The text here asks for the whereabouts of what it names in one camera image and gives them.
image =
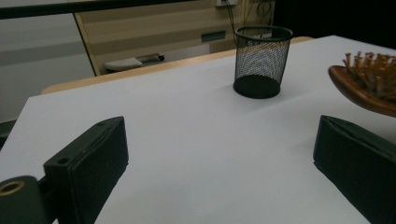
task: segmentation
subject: dark floor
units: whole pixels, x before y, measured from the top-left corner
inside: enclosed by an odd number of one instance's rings
[[[390,0],[276,1],[274,25],[288,27],[296,36],[340,35],[396,49],[393,4]]]
[[[11,133],[16,120],[0,123],[0,150],[7,141],[8,135]]]

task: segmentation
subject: white wall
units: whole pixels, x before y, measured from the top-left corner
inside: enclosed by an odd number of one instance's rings
[[[1,0],[0,7],[62,2]],[[73,15],[0,21],[0,123],[17,119],[46,87],[93,76]]]

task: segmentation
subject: hairbrush bristles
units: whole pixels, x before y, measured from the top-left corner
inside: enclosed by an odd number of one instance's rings
[[[348,74],[366,91],[382,100],[396,102],[396,56],[367,52],[361,57],[361,52],[354,57],[346,54]]]

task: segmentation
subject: dark green object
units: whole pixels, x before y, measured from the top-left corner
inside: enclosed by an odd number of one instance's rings
[[[396,223],[396,146],[351,122],[321,116],[314,164],[371,223]]]
[[[93,224],[128,165],[123,117],[93,125],[44,163],[38,182],[0,183],[0,224]]]
[[[218,32],[213,32],[213,33],[208,33],[208,34],[202,34],[201,35],[201,41],[202,42],[218,40],[218,39],[224,39],[224,38],[225,38],[225,31],[218,31]]]

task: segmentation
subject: brass hole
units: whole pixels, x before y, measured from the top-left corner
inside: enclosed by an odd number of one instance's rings
[[[21,188],[23,188],[23,186],[24,186],[24,182],[20,180],[6,183],[5,185],[0,186],[0,197],[15,193]]]

